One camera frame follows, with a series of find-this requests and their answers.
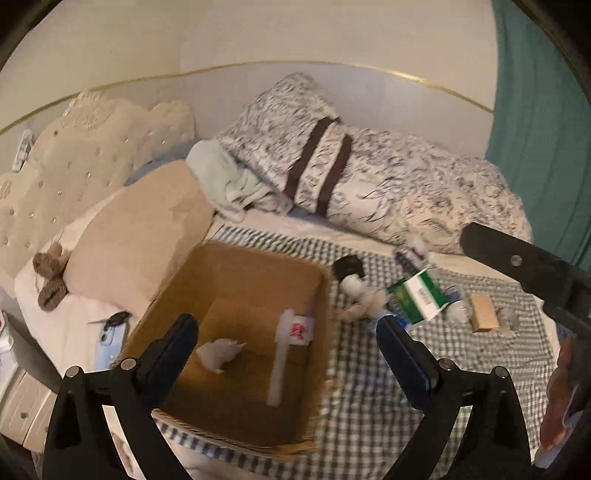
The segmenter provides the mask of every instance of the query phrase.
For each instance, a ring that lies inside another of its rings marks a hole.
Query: drawer
[[[47,394],[43,405],[41,405],[39,412],[33,419],[31,428],[22,444],[27,450],[43,453],[43,450],[45,449],[47,429],[49,428],[49,421],[51,420],[51,412],[53,411],[53,405],[56,402],[56,398],[57,395],[50,391]]]
[[[22,443],[50,390],[25,373],[22,380],[5,393],[0,411],[0,433]]]

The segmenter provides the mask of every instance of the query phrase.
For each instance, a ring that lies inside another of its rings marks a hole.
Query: blue phone case
[[[111,368],[111,364],[123,348],[128,328],[127,321],[114,327],[108,326],[107,320],[102,323],[99,343],[96,346],[95,372]]]

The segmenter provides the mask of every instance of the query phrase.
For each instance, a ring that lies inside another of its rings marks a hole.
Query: gingham sheet
[[[235,226],[223,226],[212,240],[244,247],[280,252],[331,265],[343,255],[356,253],[365,267],[366,279],[385,287],[402,276],[393,258],[355,251],[314,238],[292,238]],[[488,277],[431,271],[442,287],[461,285],[468,293],[489,294],[496,308],[512,307],[519,314],[520,329],[512,338],[496,332],[472,333],[470,326],[451,325],[437,318],[411,331],[436,358],[448,357],[466,370],[490,372],[496,365],[507,367],[514,380],[524,412],[530,447],[539,444],[538,431],[547,402],[545,388],[554,360],[542,318],[534,299],[519,284]],[[349,303],[333,285],[332,305]],[[204,455],[239,468],[281,480],[345,480],[381,478],[417,428],[422,414],[410,407],[382,358],[375,339],[367,334],[366,322],[341,323],[332,346],[328,374],[336,377],[337,388],[321,407],[318,450],[288,463],[246,455],[215,446],[157,420],[162,433]],[[469,417],[463,408],[456,426],[433,472],[443,476],[452,463]]]

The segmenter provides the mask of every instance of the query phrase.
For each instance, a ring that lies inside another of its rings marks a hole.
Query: knitted toy
[[[238,343],[236,340],[229,338],[219,338],[212,342],[206,342],[195,350],[201,363],[208,370],[222,374],[222,366],[226,362],[230,362],[245,346],[245,343]]]
[[[45,312],[54,310],[68,293],[62,275],[71,253],[63,250],[58,242],[54,242],[47,252],[38,252],[33,257],[33,270],[45,278],[45,284],[37,298],[39,307]]]

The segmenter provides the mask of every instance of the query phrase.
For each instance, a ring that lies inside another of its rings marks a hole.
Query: brown stripe
[[[298,158],[290,168],[290,172],[287,176],[287,182],[283,193],[285,193],[290,199],[294,199],[296,196],[297,186],[300,183],[300,178],[304,173],[304,170],[308,166],[308,162],[314,154],[314,150],[320,143],[322,135],[326,132],[328,127],[335,119],[329,116],[325,116],[322,120],[318,120],[318,123],[312,130],[312,133],[308,137],[308,141],[301,150],[301,156]]]
[[[343,143],[340,146],[339,153],[336,156],[335,163],[333,163],[333,166],[330,168],[329,174],[326,176],[326,180],[324,181],[324,185],[322,185],[320,188],[320,193],[318,194],[318,203],[316,205],[316,213],[321,217],[326,217],[330,198],[332,197],[332,191],[335,189],[336,184],[345,171],[345,167],[347,166],[347,162],[349,161],[349,157],[351,155],[352,144],[353,139],[350,136],[345,135],[343,138]]]

